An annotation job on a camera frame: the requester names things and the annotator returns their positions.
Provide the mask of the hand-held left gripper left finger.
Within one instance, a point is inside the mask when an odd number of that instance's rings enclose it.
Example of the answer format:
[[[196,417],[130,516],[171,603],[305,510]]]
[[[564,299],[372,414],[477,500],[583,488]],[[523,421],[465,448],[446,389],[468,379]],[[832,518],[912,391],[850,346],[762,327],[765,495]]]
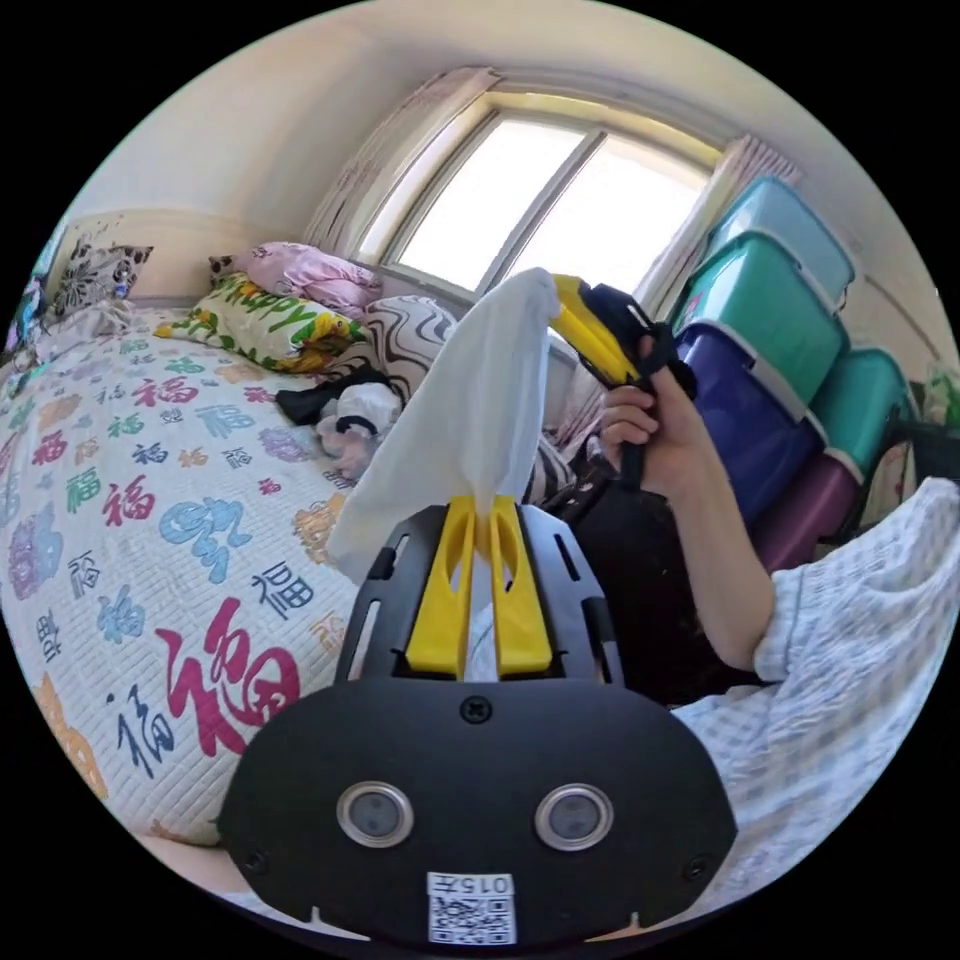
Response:
[[[407,663],[416,673],[464,678],[476,526],[471,497],[449,502],[407,644]]]

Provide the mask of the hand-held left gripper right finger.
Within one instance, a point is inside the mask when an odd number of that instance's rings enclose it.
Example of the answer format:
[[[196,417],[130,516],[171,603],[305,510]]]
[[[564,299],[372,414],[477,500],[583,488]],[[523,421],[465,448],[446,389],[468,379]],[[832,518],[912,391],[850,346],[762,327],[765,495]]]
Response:
[[[541,609],[534,567],[527,552],[519,505],[496,497],[488,516],[497,676],[511,680],[540,675],[553,650]]]

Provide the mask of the person's right hand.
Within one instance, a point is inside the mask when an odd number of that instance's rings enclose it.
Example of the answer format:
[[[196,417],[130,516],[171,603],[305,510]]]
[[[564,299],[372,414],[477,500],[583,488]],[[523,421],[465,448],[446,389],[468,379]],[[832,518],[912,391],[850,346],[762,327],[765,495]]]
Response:
[[[655,372],[651,385],[609,391],[600,419],[603,454],[621,475],[624,455],[643,453],[641,487],[674,505],[727,486],[707,428],[674,374]]]

